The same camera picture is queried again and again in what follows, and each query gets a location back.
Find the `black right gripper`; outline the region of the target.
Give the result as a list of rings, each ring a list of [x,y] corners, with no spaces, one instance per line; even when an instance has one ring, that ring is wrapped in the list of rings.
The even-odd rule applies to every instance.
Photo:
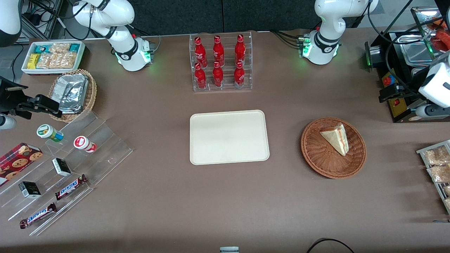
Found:
[[[28,86],[17,84],[3,77],[0,77],[0,79],[0,112],[2,114],[11,114],[24,119],[31,119],[33,112],[46,113],[56,118],[62,117],[59,103],[42,94],[38,94],[34,98],[34,104],[37,108],[21,105],[22,103],[28,103],[29,96],[26,96],[23,92]]]

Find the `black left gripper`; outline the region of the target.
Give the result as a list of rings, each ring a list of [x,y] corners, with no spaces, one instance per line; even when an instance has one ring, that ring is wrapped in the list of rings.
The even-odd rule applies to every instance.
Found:
[[[397,85],[400,87],[400,94],[398,95],[397,85],[388,85],[379,91],[378,101],[383,103],[390,99],[409,99],[411,101],[416,101],[418,99],[422,101],[427,101],[426,97],[423,96],[418,90],[423,86],[425,79],[413,79],[411,82],[403,82],[402,80],[396,79]]]

